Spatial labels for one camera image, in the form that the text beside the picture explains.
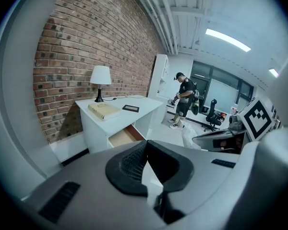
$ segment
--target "table lamp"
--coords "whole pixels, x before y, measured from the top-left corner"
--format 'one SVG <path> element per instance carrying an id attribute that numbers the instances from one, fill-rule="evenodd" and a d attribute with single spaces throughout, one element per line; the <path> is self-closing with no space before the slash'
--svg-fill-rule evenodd
<path id="1" fill-rule="evenodd" d="M 95 102 L 103 102 L 104 100 L 101 98 L 101 84 L 111 84 L 110 68 L 105 66 L 95 66 L 90 83 L 99 84 L 98 96 Z"/>

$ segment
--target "man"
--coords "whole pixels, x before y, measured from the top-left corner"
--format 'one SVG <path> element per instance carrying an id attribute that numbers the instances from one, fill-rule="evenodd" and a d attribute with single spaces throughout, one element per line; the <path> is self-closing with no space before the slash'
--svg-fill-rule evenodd
<path id="1" fill-rule="evenodd" d="M 188 79 L 183 73 L 178 72 L 174 80 L 178 80 L 181 83 L 179 92 L 176 94 L 172 103 L 174 104 L 178 99 L 179 103 L 176 108 L 176 114 L 174 118 L 170 119 L 169 122 L 173 125 L 170 126 L 172 129 L 181 129 L 181 119 L 185 119 L 187 112 L 192 104 L 194 97 L 194 83 Z"/>

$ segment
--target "book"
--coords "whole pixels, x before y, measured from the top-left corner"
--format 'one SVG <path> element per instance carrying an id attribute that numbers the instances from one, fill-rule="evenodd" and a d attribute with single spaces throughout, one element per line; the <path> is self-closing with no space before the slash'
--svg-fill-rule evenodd
<path id="1" fill-rule="evenodd" d="M 110 120 L 120 115 L 119 108 L 106 103 L 89 104 L 88 109 L 103 121 Z"/>

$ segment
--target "white lampshade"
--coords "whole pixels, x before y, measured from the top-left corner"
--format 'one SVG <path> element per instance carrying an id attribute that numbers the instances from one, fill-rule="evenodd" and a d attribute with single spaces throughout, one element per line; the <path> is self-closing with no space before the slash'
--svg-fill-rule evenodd
<path id="1" fill-rule="evenodd" d="M 90 82 L 95 84 L 111 84 L 110 68 L 95 66 Z"/>

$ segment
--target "shorts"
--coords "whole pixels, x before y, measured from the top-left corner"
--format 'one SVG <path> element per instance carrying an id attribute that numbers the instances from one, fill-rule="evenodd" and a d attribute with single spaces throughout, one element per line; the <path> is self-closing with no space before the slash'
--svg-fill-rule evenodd
<path id="1" fill-rule="evenodd" d="M 187 103 L 181 103 L 179 102 L 177 104 L 177 108 L 176 108 L 176 113 L 180 116 L 180 117 L 186 117 L 188 110 L 190 108 L 192 104 L 192 100 L 188 101 Z"/>

